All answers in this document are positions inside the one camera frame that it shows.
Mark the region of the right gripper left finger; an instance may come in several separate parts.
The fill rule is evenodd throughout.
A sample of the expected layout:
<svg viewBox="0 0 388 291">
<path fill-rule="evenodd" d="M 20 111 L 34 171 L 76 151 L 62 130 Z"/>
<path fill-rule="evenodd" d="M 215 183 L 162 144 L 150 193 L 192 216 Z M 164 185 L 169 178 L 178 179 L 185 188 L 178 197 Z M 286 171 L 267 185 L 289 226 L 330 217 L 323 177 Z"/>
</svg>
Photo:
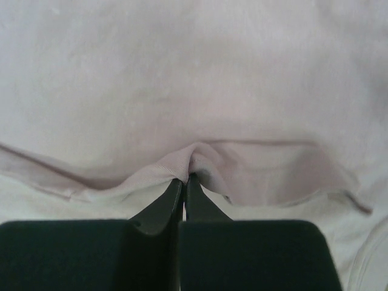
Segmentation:
<svg viewBox="0 0 388 291">
<path fill-rule="evenodd" d="M 178 290 L 183 184 L 130 219 L 1 225 L 2 290 Z"/>
</svg>

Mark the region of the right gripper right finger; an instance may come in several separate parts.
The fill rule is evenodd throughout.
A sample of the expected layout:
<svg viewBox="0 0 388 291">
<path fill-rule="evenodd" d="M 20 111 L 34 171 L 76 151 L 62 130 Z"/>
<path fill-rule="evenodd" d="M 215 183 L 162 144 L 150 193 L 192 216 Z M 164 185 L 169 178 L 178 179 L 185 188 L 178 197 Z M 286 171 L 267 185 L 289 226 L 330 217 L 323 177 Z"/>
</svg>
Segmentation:
<svg viewBox="0 0 388 291">
<path fill-rule="evenodd" d="M 341 290 L 324 235 L 303 220 L 235 221 L 191 175 L 179 225 L 182 290 Z"/>
</svg>

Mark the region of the dusty pink t shirt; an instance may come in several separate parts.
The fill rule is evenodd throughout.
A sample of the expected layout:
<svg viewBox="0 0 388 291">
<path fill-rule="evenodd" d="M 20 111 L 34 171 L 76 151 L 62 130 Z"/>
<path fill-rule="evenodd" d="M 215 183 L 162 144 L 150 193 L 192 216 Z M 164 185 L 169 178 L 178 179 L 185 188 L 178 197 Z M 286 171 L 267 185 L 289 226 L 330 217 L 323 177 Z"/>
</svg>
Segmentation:
<svg viewBox="0 0 388 291">
<path fill-rule="evenodd" d="M 190 173 L 386 290 L 387 2 L 1 2 L 1 222 L 130 218 Z"/>
</svg>

